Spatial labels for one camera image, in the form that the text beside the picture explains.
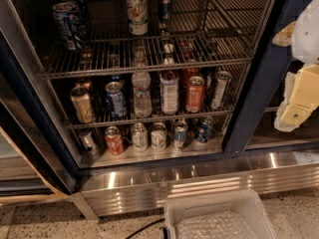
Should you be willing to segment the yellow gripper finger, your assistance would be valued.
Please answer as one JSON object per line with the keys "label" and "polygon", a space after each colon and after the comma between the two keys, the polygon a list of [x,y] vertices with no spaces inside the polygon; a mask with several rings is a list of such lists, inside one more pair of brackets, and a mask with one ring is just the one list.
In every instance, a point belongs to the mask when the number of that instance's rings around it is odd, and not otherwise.
{"label": "yellow gripper finger", "polygon": [[296,22],[293,21],[280,30],[272,39],[272,43],[276,46],[287,47],[292,43],[292,34],[294,31]]}
{"label": "yellow gripper finger", "polygon": [[319,66],[305,64],[296,74],[288,72],[283,97],[274,127],[290,132],[299,128],[319,107]]}

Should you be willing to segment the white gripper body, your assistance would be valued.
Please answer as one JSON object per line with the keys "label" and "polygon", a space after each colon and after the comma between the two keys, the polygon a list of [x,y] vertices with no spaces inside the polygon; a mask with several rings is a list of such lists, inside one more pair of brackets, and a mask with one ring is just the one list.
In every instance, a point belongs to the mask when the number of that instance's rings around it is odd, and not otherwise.
{"label": "white gripper body", "polygon": [[319,63],[319,0],[299,15],[292,34],[292,56],[305,64]]}

